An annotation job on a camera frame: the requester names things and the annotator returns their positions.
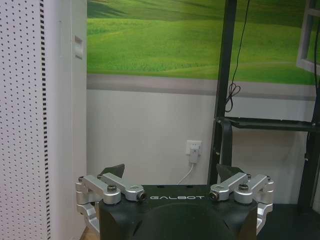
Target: green hill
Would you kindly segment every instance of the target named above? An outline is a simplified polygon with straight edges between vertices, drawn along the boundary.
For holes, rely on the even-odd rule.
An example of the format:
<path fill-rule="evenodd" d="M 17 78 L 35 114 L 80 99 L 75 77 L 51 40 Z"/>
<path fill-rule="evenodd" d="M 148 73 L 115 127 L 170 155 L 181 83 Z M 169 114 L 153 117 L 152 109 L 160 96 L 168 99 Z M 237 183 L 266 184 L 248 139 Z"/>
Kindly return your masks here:
<path fill-rule="evenodd" d="M 239 0 L 233 63 L 246 2 Z M 312 84 L 296 67 L 304 2 L 251 2 L 236 80 Z M 89 0 L 87 70 L 217 79 L 223 14 L 223 0 Z"/>

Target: wall outlet plate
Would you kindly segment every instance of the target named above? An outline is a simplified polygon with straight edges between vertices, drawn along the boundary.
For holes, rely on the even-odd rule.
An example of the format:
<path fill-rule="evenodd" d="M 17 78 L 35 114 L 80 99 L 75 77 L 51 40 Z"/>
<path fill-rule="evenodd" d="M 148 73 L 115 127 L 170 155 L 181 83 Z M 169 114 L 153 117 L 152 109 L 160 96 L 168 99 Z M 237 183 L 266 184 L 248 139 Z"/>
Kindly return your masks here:
<path fill-rule="evenodd" d="M 202 141 L 187 140 L 185 154 L 190 155 L 191 148 L 199 148 L 199 155 L 202 153 Z"/>

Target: landscape poster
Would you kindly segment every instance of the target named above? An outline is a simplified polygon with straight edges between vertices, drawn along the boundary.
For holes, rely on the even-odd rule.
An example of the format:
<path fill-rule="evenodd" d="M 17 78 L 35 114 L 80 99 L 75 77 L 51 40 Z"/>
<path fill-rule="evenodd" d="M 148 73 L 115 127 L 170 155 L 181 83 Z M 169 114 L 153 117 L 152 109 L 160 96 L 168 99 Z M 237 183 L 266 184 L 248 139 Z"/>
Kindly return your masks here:
<path fill-rule="evenodd" d="M 231 71 L 247 2 L 238 1 Z M 224 4 L 88 0 L 87 71 L 216 80 Z M 313 84 L 313 74 L 296 67 L 304 9 L 304 0 L 251 1 L 236 81 Z"/>

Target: metal clamp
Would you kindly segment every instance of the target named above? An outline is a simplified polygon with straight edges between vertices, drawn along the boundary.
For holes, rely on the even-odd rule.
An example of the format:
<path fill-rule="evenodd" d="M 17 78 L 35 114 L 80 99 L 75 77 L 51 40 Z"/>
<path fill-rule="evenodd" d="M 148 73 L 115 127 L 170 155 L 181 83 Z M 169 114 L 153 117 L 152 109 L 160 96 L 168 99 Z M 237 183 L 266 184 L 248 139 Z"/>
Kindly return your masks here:
<path fill-rule="evenodd" d="M 105 204 L 117 204 L 120 202 L 121 192 L 119 189 L 110 189 L 107 184 L 92 175 L 84 176 L 82 181 L 88 189 L 101 196 Z"/>
<path fill-rule="evenodd" d="M 273 204 L 263 204 L 258 203 L 257 210 L 257 221 L 256 221 L 256 234 L 261 231 L 261 229 L 266 224 L 267 214 L 273 211 Z"/>
<path fill-rule="evenodd" d="M 142 202 L 147 198 L 144 188 L 141 185 L 127 184 L 122 178 L 111 173 L 105 173 L 100 176 L 100 180 L 106 184 L 114 185 L 120 189 L 121 193 L 129 201 Z"/>
<path fill-rule="evenodd" d="M 96 177 L 88 175 L 79 177 L 79 182 L 75 184 L 75 194 L 77 211 L 84 216 L 85 224 L 99 235 L 99 201 L 117 204 L 121 200 L 120 190 L 110 188 Z"/>
<path fill-rule="evenodd" d="M 234 200 L 240 204 L 251 204 L 258 191 L 262 190 L 268 183 L 268 177 L 258 174 L 247 184 L 240 184 L 234 190 Z"/>
<path fill-rule="evenodd" d="M 267 214 L 273 210 L 275 182 L 269 176 L 251 175 L 238 172 L 220 184 L 210 187 L 210 196 L 214 201 L 225 201 L 233 192 L 234 200 L 240 204 L 258 202 L 256 234 L 264 227 Z"/>
<path fill-rule="evenodd" d="M 248 176 L 245 173 L 238 172 L 232 177 L 228 178 L 220 184 L 214 184 L 210 187 L 210 196 L 214 201 L 225 201 L 229 199 L 229 194 L 234 191 L 234 189 L 248 181 Z"/>

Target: hex bolt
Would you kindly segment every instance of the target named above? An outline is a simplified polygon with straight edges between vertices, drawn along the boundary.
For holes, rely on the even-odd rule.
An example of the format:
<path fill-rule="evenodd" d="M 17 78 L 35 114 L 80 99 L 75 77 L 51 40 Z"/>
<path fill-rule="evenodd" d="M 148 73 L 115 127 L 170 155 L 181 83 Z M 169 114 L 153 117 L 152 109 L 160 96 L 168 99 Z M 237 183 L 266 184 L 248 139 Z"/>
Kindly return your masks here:
<path fill-rule="evenodd" d="M 116 185 L 108 185 L 107 189 L 108 193 L 115 193 L 117 191 Z"/>
<path fill-rule="evenodd" d="M 218 192 L 212 191 L 209 193 L 209 195 L 213 201 L 215 201 L 215 202 L 219 201 L 219 193 Z"/>
<path fill-rule="evenodd" d="M 136 199 L 138 202 L 143 202 L 144 200 L 147 199 L 147 194 L 145 192 L 140 192 L 137 196 Z"/>
<path fill-rule="evenodd" d="M 247 184 L 240 184 L 238 189 L 240 192 L 247 192 L 249 190 L 249 186 Z"/>

